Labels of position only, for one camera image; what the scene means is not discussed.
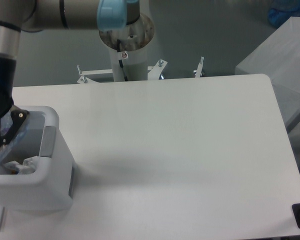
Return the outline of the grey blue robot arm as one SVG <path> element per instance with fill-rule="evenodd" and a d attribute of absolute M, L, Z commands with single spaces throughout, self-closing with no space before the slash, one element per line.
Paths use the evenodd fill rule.
<path fill-rule="evenodd" d="M 14 105 L 12 90 L 21 32 L 119 30 L 140 17 L 138 0 L 0 0 L 0 147 L 28 118 Z"/>

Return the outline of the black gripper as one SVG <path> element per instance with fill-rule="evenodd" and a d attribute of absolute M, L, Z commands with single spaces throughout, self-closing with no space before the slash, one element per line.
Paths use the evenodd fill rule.
<path fill-rule="evenodd" d="M 0 56 L 0 147 L 16 138 L 30 112 L 13 105 L 12 89 L 16 61 Z"/>

